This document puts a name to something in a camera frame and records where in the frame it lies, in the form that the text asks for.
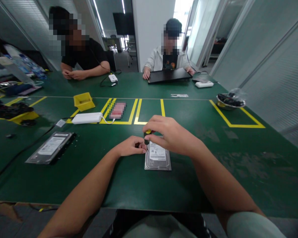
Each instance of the scratched table surface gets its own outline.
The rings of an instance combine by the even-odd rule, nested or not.
[[[99,86],[104,76],[68,81],[49,74],[44,89],[25,102],[40,115],[33,127],[0,120],[0,170],[20,150],[60,118],[77,113],[73,96],[90,92],[96,107],[84,111],[108,115],[110,105],[124,101],[121,120],[112,125],[71,121],[54,128],[22,153],[0,177],[0,201],[61,204],[70,191],[116,144],[142,127],[154,114],[173,117],[201,139],[235,176],[267,216],[298,218],[298,149],[249,108],[222,111],[213,103],[226,90],[215,83],[198,89],[192,81],[148,85],[141,73],[122,73],[115,87]],[[171,94],[188,94],[174,98]],[[8,105],[18,98],[0,97]],[[78,134],[54,165],[25,160],[55,131]],[[12,139],[8,134],[15,134]],[[212,212],[188,157],[170,153],[172,171],[144,169],[145,156],[121,158],[114,170],[103,207],[174,212]]]

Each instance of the hard drive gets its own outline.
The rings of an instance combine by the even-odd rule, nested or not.
[[[75,135],[75,133],[71,132],[54,132],[25,163],[50,164],[67,148],[75,138]]]
[[[169,151],[150,141],[145,156],[145,170],[171,171]]]

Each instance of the laptop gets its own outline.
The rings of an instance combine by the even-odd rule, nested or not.
[[[192,78],[191,74],[187,73],[184,68],[153,71],[150,72],[148,84],[172,83],[180,80],[189,80],[190,78]]]

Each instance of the yellow plastic box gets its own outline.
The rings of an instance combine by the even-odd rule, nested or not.
[[[95,107],[95,104],[89,93],[83,93],[74,96],[74,106],[80,111],[85,111]]]
[[[23,120],[33,120],[38,117],[39,115],[35,111],[32,111],[20,114],[19,116],[9,119],[8,121],[12,121],[14,123],[17,123],[18,125],[21,125],[21,122]]]

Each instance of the finger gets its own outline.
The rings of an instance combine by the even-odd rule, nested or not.
[[[157,121],[157,122],[163,122],[166,117],[161,115],[153,115],[149,121]]]
[[[145,139],[146,140],[150,140],[151,142],[153,142],[153,143],[155,143],[157,145],[160,145],[163,148],[166,148],[166,146],[167,146],[167,142],[164,139],[162,139],[159,136],[153,135],[153,134],[146,135],[145,136]]]
[[[132,154],[145,154],[147,151],[142,149],[142,148],[136,148],[136,147],[132,147],[131,148],[131,153]]]
[[[138,144],[138,143],[144,143],[145,142],[145,140],[142,138],[142,137],[137,137],[137,136],[135,136],[135,137],[133,137],[132,138],[133,139],[133,142],[134,142],[134,145],[135,144]]]
[[[146,132],[147,130],[158,131],[163,134],[164,125],[161,122],[149,121],[143,128],[142,132]]]

